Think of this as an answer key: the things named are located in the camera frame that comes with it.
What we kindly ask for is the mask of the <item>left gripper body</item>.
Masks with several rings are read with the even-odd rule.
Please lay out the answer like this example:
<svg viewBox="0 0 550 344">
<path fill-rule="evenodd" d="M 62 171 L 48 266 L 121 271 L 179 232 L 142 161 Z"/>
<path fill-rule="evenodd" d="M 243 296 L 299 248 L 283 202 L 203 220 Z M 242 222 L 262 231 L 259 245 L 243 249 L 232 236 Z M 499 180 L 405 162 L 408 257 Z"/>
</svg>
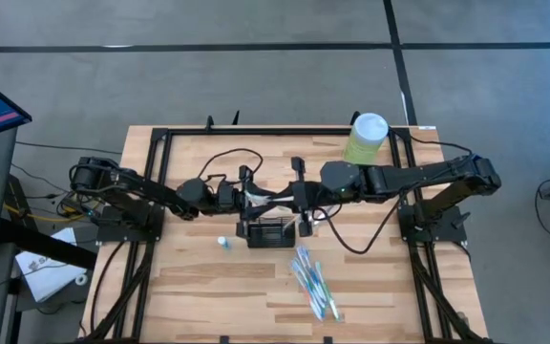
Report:
<svg viewBox="0 0 550 344">
<path fill-rule="evenodd" d="M 239 221 L 236 224 L 236 236 L 242 239 L 249 238 L 247 213 L 250 204 L 244 194 L 244 187 L 251 172 L 252 170 L 248 166 L 242 165 L 239 168 L 240 180 L 237 183 L 222 179 L 217 189 L 217 213 L 239 216 Z"/>
</svg>

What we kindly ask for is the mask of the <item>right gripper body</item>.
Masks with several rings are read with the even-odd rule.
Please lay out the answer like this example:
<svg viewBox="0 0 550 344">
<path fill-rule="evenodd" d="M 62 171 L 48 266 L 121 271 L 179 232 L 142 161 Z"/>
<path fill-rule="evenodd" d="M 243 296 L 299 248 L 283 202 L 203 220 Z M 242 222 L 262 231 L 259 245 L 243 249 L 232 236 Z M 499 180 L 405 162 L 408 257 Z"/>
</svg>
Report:
<svg viewBox="0 0 550 344">
<path fill-rule="evenodd" d="M 300 157 L 291 158 L 291 167 L 296 173 L 296 180 L 291 183 L 293 196 L 293 212 L 298 216 L 297 229 L 300 237 L 313 235 L 311 220 L 309 219 L 312 208 L 317 205 L 320 186 L 317 182 L 305 181 L 305 161 Z"/>
</svg>

